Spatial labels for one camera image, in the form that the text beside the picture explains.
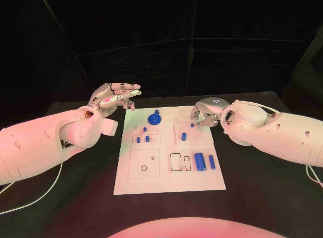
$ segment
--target white board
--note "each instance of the white board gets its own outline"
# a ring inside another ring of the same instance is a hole
[[[115,195],[227,189],[211,128],[191,127],[195,123],[190,119],[192,108],[184,106],[126,111]],[[162,122],[151,125],[148,118],[156,109]],[[197,169],[198,152],[204,154],[205,171]],[[210,155],[214,156],[215,169],[211,168]]]

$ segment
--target white cable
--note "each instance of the white cable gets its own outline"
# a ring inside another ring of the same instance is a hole
[[[14,185],[14,183],[11,183],[11,185],[0,191],[0,194],[7,191],[7,189]]]
[[[315,177],[316,177],[318,180],[315,180],[315,179],[312,178],[312,176],[311,176],[309,167],[311,167],[312,173],[313,173],[313,175],[315,175]],[[319,177],[318,177],[318,174],[316,174],[316,172],[315,172],[315,170],[313,170],[313,168],[312,168],[311,165],[306,165],[306,172],[308,172],[309,178],[311,178],[315,182],[318,182],[318,183],[322,185],[322,187],[323,187],[323,183],[322,183],[322,181],[321,181],[321,179],[319,179]]]
[[[253,102],[249,102],[249,101],[240,101],[240,100],[236,100],[236,103],[243,103],[243,104],[247,103],[247,104],[252,104],[252,105],[254,105],[254,106],[259,106],[259,107],[263,107],[263,108],[270,109],[275,113],[280,113],[276,109],[273,109],[273,108],[264,106],[264,105],[260,104],[260,103],[253,103]]]
[[[58,175],[57,175],[57,180],[58,180],[60,175],[61,175],[63,166],[64,166],[64,163],[61,163],[61,168],[60,168],[60,172],[58,172]],[[56,184],[57,184],[57,180],[56,180],[56,182],[53,183],[53,186],[51,186],[50,190],[45,192],[45,194],[44,194],[32,203],[30,203],[28,205],[22,206],[22,207],[18,207],[18,208],[15,208],[15,209],[12,209],[12,210],[9,210],[9,211],[0,212],[0,215],[5,214],[5,213],[14,212],[14,211],[17,211],[17,210],[19,210],[19,209],[22,209],[22,208],[31,206],[32,204],[35,204],[35,203],[45,197],[45,195],[50,193],[53,187],[54,187]]]

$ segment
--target robotic hand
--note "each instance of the robotic hand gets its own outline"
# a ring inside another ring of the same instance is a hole
[[[191,119],[204,113],[197,126],[221,126],[233,141],[254,146],[263,152],[301,164],[323,167],[323,121],[282,113],[269,114],[262,104],[221,98],[203,99],[192,110]]]
[[[135,110],[130,98],[141,85],[106,83],[89,105],[31,120],[0,131],[0,185],[27,179],[90,148],[102,134],[115,136],[117,122],[106,117],[117,106]]]

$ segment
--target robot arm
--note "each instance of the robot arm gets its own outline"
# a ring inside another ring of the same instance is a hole
[[[221,126],[233,141],[292,162],[323,167],[323,121],[289,113],[269,114],[264,105],[221,98],[203,99],[191,119],[200,112],[205,120],[197,126]]]
[[[27,179],[90,148],[102,134],[115,136],[117,122],[106,117],[117,106],[135,110],[138,84],[105,84],[87,106],[31,120],[0,131],[0,185]]]

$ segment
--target black table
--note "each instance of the black table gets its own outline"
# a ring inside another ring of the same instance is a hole
[[[138,108],[194,105],[203,98],[135,99]],[[275,92],[218,95],[288,108]],[[54,103],[48,114],[77,109],[86,102]],[[115,137],[66,163],[60,181],[45,198],[28,208],[0,215],[0,237],[107,237],[133,225],[172,217],[210,217],[237,221],[290,238],[323,238],[323,189],[306,175],[305,165],[237,145],[213,128],[227,190],[113,195],[125,110]],[[48,190],[60,166],[17,182],[0,196],[0,212],[37,200]],[[318,168],[323,179],[323,168]]]

